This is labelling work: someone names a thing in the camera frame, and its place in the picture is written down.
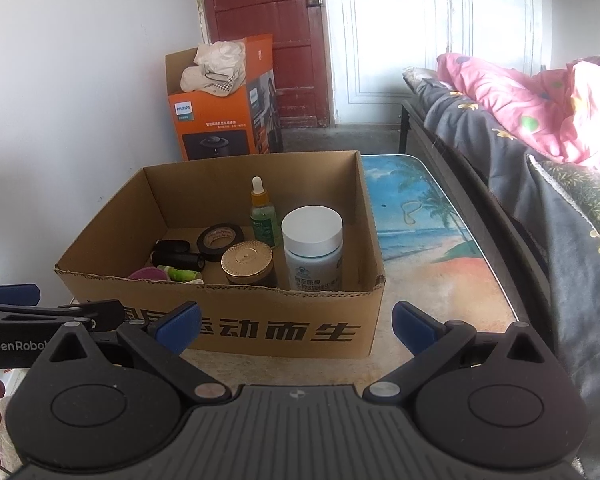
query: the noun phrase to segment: beach print tablecloth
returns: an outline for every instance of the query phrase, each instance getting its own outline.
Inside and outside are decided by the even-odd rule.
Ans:
[[[407,300],[440,321],[504,332],[513,314],[472,234],[423,163],[364,156],[382,259],[383,303]]]
[[[386,267],[376,338],[365,359],[304,359],[185,350],[227,384],[354,384],[362,390],[411,358],[391,326],[394,304],[411,301],[440,321],[464,319],[504,332],[509,303],[471,233],[422,163],[407,155],[364,156],[366,183]]]

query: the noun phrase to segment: open cardboard box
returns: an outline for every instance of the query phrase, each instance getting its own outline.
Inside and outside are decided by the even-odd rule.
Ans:
[[[229,285],[208,262],[205,285],[128,280],[148,263],[156,240],[186,239],[221,222],[250,225],[251,179],[262,177],[280,219],[324,205],[344,221],[343,291],[288,289],[282,248],[279,288]],[[178,162],[136,173],[96,215],[56,265],[79,301],[115,298],[129,317],[153,319],[185,301],[203,312],[192,348],[241,354],[363,358],[384,291],[384,267],[358,152],[275,153]]]

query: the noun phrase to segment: cardboard box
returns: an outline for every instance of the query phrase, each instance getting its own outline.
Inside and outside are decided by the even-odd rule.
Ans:
[[[273,37],[264,34],[241,41],[246,82],[226,97],[180,89],[183,70],[195,66],[196,48],[164,58],[171,117],[185,160],[283,151],[273,77]]]
[[[196,246],[207,227],[250,225],[251,179],[262,177],[280,218],[305,205],[335,209],[344,221],[341,292],[288,288],[282,248],[274,251],[280,288],[229,285],[207,263],[205,285],[132,281],[160,238]],[[130,317],[153,319],[184,301],[202,308],[192,348],[240,354],[363,358],[384,291],[384,267],[358,152],[231,156],[144,168],[78,236],[56,273],[79,301],[119,299]]]

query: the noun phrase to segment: philips logo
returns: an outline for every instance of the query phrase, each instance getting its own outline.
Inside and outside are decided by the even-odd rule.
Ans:
[[[17,352],[17,351],[37,351],[44,350],[46,341],[13,341],[10,343],[0,343],[0,352]]]
[[[191,107],[191,101],[187,101],[186,103],[176,103],[176,115],[185,115],[193,113],[193,108]]]

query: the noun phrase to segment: white lid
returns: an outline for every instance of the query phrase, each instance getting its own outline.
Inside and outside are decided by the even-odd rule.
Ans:
[[[254,176],[251,179],[251,184],[253,186],[253,192],[256,195],[261,195],[264,193],[264,188],[262,187],[262,179],[259,176]]]
[[[293,210],[285,216],[281,227],[286,250],[298,256],[324,256],[342,244],[342,218],[321,205]]]

